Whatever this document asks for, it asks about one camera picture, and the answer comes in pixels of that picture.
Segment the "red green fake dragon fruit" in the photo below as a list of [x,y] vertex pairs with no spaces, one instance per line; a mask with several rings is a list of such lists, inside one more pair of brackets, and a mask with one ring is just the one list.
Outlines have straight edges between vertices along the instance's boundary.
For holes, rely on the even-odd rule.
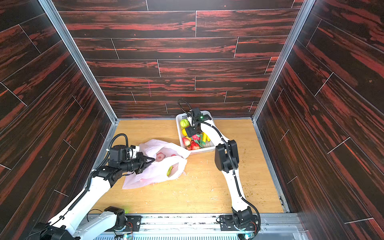
[[201,140],[201,135],[193,135],[193,136],[192,136],[192,139],[193,139],[194,141],[200,141],[200,140]]

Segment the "pink plastic bag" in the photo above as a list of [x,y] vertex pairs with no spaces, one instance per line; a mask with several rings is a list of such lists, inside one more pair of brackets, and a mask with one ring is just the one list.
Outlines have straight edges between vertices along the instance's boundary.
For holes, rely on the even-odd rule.
[[[137,189],[151,184],[161,183],[168,180],[176,180],[180,177],[187,165],[187,158],[190,151],[174,143],[161,140],[150,140],[140,144],[140,151],[147,157],[156,159],[141,174],[126,176],[123,189]],[[167,171],[173,166],[171,175],[167,176]]]

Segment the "green fake pear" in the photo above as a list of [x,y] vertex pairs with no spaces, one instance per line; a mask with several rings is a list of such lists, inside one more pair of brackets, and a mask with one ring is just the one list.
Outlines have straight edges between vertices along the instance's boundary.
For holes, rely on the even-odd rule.
[[169,167],[169,169],[168,169],[168,171],[167,171],[167,176],[168,176],[168,177],[171,175],[171,172],[172,172],[173,168],[174,168],[173,166],[170,166],[170,167]]

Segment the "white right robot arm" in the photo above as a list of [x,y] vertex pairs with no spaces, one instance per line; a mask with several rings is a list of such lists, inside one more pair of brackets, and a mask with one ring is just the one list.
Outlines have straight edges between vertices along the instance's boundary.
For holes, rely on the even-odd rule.
[[260,231],[260,213],[246,200],[239,175],[239,151],[236,141],[229,140],[216,127],[212,117],[194,108],[186,112],[190,126],[187,127],[189,137],[205,133],[215,146],[215,165],[224,175],[232,201],[232,222],[236,229],[243,231],[253,226],[254,234]]

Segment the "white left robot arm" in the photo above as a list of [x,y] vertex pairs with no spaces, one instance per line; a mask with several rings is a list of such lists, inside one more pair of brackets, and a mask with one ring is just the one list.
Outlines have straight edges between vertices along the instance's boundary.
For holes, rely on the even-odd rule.
[[84,217],[92,211],[93,205],[123,176],[140,174],[154,158],[142,153],[131,160],[110,161],[98,167],[88,179],[86,187],[59,214],[47,223],[38,223],[28,240],[92,240],[101,233],[111,230],[122,237],[123,232],[132,234],[134,222],[130,221],[123,209],[108,207],[95,219],[81,226]]

